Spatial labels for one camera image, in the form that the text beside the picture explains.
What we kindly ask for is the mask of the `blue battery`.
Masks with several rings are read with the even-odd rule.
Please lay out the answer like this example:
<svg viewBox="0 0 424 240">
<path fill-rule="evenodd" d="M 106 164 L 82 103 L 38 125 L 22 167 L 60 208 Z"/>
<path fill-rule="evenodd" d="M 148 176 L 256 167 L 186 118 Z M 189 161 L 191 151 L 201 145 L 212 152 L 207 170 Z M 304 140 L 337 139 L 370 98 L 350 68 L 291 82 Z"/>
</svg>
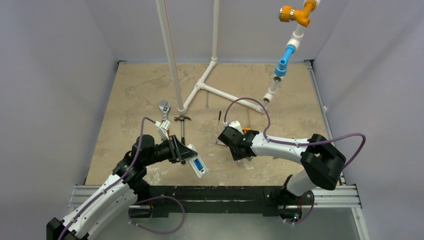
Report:
<svg viewBox="0 0 424 240">
<path fill-rule="evenodd" d="M 194 160 L 194 163 L 195 163 L 195 165 L 196 165 L 197 169 L 198 169 L 200 172 L 202 172 L 202 171 L 204 170 L 203 164 L 202 164 L 202 162 L 201 162 L 199 159 L 195 159 L 195 160 Z"/>
<path fill-rule="evenodd" d="M 195 159 L 193 162 L 194 162 L 195 166 L 197 167 L 197 169 L 199 171 L 201 171 L 203 169 L 203 166 L 202 166 L 201 162 L 198 159 Z"/>
</svg>

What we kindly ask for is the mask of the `white remote control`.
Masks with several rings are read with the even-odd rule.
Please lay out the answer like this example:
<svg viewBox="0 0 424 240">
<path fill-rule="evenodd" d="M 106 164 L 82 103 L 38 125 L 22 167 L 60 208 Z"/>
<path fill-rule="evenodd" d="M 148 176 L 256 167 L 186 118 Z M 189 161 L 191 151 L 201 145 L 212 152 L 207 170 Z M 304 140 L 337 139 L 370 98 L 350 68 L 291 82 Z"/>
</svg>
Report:
<svg viewBox="0 0 424 240">
<path fill-rule="evenodd" d="M 205 163 L 203 162 L 199 154 L 189 158 L 187 162 L 190 164 L 194 173 L 199 179 L 205 177 L 208 174 L 209 170 L 206 167 Z"/>
</svg>

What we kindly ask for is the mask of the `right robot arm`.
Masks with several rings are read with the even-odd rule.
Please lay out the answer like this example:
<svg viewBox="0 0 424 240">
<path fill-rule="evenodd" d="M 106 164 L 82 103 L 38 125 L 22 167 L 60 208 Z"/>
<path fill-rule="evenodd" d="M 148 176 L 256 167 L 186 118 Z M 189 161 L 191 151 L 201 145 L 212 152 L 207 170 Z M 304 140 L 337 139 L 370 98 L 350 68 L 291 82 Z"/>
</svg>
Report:
<svg viewBox="0 0 424 240">
<path fill-rule="evenodd" d="M 303 170 L 289 177 L 280 191 L 282 200 L 288 204 L 314 188 L 334 190 L 346 163 L 346 157 L 320 134 L 289 139 L 266 137 L 256 130 L 241 132 L 227 126 L 217 139 L 229 147 L 235 161 L 248 157 L 273 157 L 302 165 Z"/>
</svg>

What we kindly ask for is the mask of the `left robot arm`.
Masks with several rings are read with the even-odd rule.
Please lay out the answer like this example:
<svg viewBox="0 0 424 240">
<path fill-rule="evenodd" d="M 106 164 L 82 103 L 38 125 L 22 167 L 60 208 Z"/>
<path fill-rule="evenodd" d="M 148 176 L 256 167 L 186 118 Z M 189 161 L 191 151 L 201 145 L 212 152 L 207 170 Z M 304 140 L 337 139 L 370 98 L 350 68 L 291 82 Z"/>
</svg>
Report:
<svg viewBox="0 0 424 240">
<path fill-rule="evenodd" d="M 48 240 L 92 240 L 116 215 L 132 205 L 153 207 L 157 199 L 144 180 L 147 167 L 162 161 L 180 163 L 197 160 L 193 145 L 183 145 L 175 136 L 156 144 L 151 135 L 136 139 L 132 149 L 118 162 L 105 182 L 79 207 L 61 219 L 52 218 L 46 225 Z"/>
</svg>

